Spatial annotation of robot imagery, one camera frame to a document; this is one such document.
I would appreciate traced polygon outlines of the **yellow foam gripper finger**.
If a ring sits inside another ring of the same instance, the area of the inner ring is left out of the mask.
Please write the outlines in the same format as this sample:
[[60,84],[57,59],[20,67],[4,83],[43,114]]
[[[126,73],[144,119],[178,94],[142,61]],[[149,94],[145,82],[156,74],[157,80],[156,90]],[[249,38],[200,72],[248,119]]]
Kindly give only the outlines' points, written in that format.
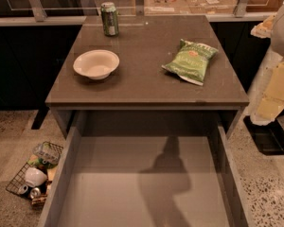
[[266,126],[284,110],[284,61],[274,69],[269,83],[254,113],[250,115],[253,124]]

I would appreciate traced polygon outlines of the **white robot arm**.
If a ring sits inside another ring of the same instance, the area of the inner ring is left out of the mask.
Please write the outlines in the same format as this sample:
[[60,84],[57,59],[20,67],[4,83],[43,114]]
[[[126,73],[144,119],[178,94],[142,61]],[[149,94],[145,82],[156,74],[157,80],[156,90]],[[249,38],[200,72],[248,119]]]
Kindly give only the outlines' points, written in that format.
[[284,110],[284,2],[276,14],[254,26],[251,34],[271,41],[248,92],[252,123],[266,126]]

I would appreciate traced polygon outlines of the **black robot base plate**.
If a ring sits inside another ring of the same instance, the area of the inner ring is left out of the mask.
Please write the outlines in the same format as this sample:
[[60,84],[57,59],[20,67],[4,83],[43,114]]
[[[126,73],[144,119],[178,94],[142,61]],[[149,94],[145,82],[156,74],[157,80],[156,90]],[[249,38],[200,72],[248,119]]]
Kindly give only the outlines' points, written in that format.
[[252,123],[249,116],[245,116],[243,122],[259,152],[264,155],[284,155],[284,130],[277,121],[258,126]]

